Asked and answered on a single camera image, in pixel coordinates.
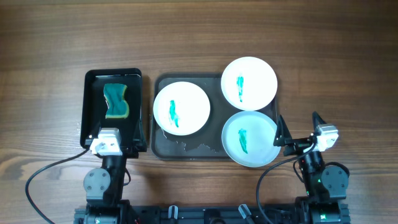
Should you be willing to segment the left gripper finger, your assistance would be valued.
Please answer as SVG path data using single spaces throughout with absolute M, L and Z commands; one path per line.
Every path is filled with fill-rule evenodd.
M 101 123 L 98 121 L 92 128 L 85 139 L 85 146 L 90 146 L 94 139 L 98 137 L 98 133 L 101 129 Z
M 135 149 L 147 149 L 147 143 L 141 119 L 136 123 L 132 145 Z

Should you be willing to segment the white plate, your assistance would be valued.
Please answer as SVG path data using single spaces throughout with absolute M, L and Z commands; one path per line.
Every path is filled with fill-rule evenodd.
M 207 94 L 190 82 L 175 82 L 157 94 L 153 115 L 157 124 L 176 136 L 187 136 L 199 131 L 210 116 L 211 106 Z
M 221 91 L 226 100 L 243 111 L 266 107 L 277 93 L 277 77 L 272 67 L 256 57 L 232 61 L 221 76 Z
M 274 146 L 276 123 L 257 111 L 238 112 L 224 124 L 221 142 L 227 155 L 246 167 L 262 167 L 279 154 Z

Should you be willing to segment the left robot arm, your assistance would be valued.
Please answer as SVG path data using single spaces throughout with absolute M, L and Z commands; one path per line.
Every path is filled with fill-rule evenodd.
M 126 162 L 147 150 L 142 120 L 97 121 L 81 124 L 81 146 L 102 159 L 101 167 L 90 170 L 83 181 L 86 208 L 75 223 L 139 223 L 129 200 L 123 200 Z

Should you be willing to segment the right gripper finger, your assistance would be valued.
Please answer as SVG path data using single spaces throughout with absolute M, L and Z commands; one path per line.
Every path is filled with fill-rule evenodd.
M 316 111 L 312 113 L 312 122 L 315 134 L 319 133 L 321 128 L 323 128 L 324 125 L 326 125 L 326 122 L 321 118 L 321 116 Z
M 287 146 L 292 144 L 292 136 L 282 117 L 279 115 L 277 119 L 277 129 L 275 132 L 274 146 Z

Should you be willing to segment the green yellow sponge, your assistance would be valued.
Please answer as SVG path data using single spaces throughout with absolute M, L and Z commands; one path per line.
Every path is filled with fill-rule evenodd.
M 127 86 L 120 83 L 107 83 L 103 93 L 108 109 L 106 119 L 124 119 L 129 116 L 129 104 L 125 100 Z

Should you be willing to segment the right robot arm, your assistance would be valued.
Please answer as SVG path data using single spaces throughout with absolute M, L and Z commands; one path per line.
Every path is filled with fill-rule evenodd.
M 317 112 L 312 114 L 314 132 L 307 138 L 294 139 L 283 119 L 277 119 L 274 145 L 284 148 L 284 156 L 297 156 L 296 163 L 307 191 L 295 199 L 297 223 L 350 223 L 349 209 L 343 203 L 349 185 L 349 170 L 338 162 L 326 163 L 322 152 L 338 139 L 338 129 L 326 123 Z

